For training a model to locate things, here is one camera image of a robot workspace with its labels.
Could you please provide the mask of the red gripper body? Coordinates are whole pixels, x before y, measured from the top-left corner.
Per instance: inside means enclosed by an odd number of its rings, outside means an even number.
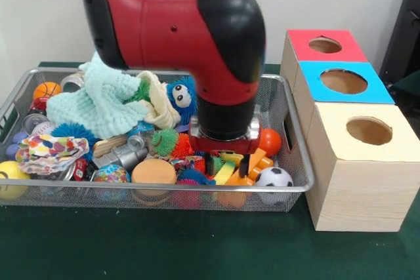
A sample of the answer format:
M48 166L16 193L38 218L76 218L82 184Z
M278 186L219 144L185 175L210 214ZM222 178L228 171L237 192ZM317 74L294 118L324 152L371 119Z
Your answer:
M238 154L254 154L259 146L259 138L240 138L233 141L218 141L207 137L189 136L194 151L211 153L213 151L231 151Z

